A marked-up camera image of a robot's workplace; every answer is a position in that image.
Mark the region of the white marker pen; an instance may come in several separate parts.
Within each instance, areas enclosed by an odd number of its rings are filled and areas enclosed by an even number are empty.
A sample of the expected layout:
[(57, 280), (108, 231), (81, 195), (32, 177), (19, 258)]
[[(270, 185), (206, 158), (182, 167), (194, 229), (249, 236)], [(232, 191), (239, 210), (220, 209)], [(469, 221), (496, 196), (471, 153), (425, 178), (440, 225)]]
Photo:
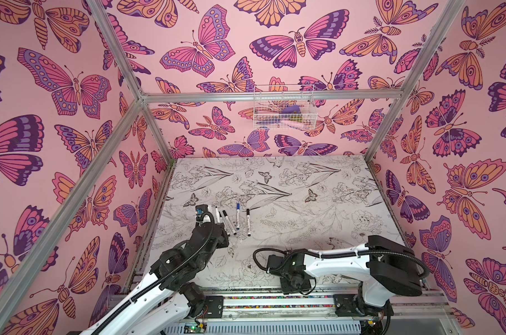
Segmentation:
[(215, 216), (216, 216), (217, 223), (222, 223), (222, 217), (221, 217), (220, 211), (218, 209), (218, 206), (215, 206)]
[(247, 228), (247, 236), (252, 236), (252, 226), (251, 226), (251, 218), (250, 218), (250, 209), (246, 209), (246, 228)]
[(224, 220), (225, 220), (225, 224), (226, 226), (228, 227), (229, 231), (230, 231), (230, 234), (231, 235), (237, 235), (237, 231), (235, 229), (235, 226), (233, 225), (233, 223), (231, 222), (227, 212), (225, 210), (222, 211), (223, 213), (223, 216), (224, 216)]
[(236, 222), (235, 222), (236, 230), (240, 230), (240, 203), (236, 203)]

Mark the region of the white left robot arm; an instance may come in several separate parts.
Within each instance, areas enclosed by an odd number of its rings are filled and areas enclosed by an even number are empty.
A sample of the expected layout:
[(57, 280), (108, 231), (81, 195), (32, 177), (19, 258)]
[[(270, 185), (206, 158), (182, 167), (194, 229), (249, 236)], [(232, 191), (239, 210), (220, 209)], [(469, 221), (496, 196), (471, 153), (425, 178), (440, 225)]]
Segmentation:
[(196, 226), (182, 247), (161, 253), (138, 286), (82, 333), (127, 334), (166, 298), (175, 302), (180, 289), (204, 271), (215, 251), (228, 246), (222, 223), (205, 222)]

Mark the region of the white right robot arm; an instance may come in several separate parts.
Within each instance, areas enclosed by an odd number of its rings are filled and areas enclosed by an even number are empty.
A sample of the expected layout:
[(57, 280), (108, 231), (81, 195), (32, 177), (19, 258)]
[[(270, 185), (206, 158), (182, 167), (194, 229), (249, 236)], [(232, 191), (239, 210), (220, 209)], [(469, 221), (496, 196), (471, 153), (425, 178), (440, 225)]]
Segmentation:
[(420, 282), (430, 269), (414, 252), (380, 235), (356, 247), (317, 251), (260, 248), (253, 253), (258, 268), (280, 279), (284, 293), (310, 289), (311, 280), (340, 275), (360, 282), (356, 304), (382, 308), (395, 295), (419, 297)]

